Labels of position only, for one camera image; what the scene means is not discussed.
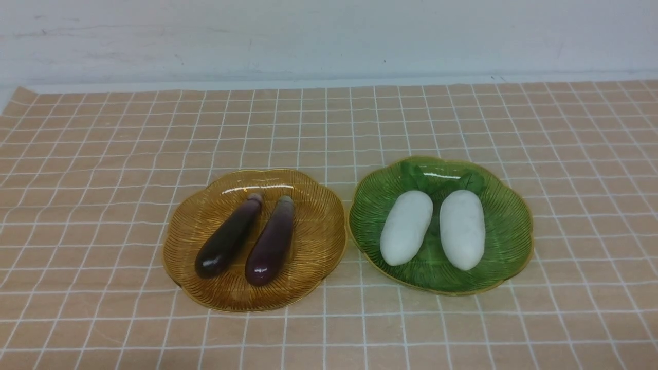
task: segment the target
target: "white wall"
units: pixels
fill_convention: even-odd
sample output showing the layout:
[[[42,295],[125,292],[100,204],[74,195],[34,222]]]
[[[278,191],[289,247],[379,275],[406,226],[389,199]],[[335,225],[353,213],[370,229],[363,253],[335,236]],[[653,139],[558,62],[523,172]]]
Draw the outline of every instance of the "white wall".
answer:
[[[0,86],[647,70],[657,0],[0,1]]]

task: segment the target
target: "green glass plate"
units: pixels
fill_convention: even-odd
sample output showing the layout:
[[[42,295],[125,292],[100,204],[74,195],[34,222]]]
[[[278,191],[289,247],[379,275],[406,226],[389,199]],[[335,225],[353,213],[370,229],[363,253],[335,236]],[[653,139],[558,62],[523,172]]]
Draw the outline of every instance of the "green glass plate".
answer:
[[[452,266],[440,240],[441,202],[458,189],[477,194],[484,210],[484,255],[469,271]],[[434,216],[416,256],[389,266],[380,253],[380,235],[395,200],[409,190],[430,195]],[[452,296],[499,286],[526,267],[534,250],[532,216],[523,198],[481,166],[435,157],[409,157],[361,180],[349,210],[349,228],[357,247],[381,273],[412,288]]]

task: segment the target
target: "amber glass plate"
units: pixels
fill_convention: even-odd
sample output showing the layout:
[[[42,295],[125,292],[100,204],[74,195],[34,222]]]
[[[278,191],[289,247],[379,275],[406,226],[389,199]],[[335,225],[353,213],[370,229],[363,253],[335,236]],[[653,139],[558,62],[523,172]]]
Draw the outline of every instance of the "amber glass plate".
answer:
[[[445,256],[438,222],[442,201],[458,189],[478,195],[486,229],[484,256],[466,272],[452,266]],[[430,195],[434,216],[415,257],[389,266],[380,252],[380,236],[397,197],[409,190]],[[357,185],[349,227],[357,247],[381,273],[437,294],[469,295],[495,288],[521,272],[533,252],[532,216],[516,192],[474,163],[435,157],[409,157],[366,176]]]
[[[248,194],[259,190],[264,193],[263,210],[234,264],[216,278],[199,278],[194,260],[201,246]],[[245,279],[245,261],[283,195],[295,202],[292,245],[278,277],[257,288]],[[291,169],[237,171],[178,206],[164,243],[164,268],[187,295],[205,307],[227,312],[269,311],[311,293],[336,268],[346,245],[343,204],[331,190]]]

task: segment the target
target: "white radish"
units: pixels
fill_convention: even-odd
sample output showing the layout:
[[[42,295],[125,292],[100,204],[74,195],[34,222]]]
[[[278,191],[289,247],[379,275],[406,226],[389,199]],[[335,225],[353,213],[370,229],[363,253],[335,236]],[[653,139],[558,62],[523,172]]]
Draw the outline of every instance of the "white radish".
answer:
[[[480,198],[468,190],[450,193],[439,214],[441,244],[448,261],[462,271],[475,267],[484,255],[484,212]]]
[[[388,265],[402,265],[414,258],[430,226],[433,210],[432,199],[424,192],[410,190],[397,197],[380,238],[382,257]]]

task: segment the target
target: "eggplant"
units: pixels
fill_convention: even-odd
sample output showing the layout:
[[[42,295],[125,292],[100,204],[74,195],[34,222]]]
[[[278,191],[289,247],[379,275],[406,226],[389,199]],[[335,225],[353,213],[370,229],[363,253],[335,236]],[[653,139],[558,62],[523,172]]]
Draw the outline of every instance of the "eggplant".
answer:
[[[245,277],[249,284],[267,285],[281,271],[292,242],[294,217],[295,204],[291,197],[280,197],[247,257]]]
[[[223,273],[235,259],[249,236],[263,207],[263,196],[249,194],[221,226],[203,244],[194,263],[200,278],[213,278]]]

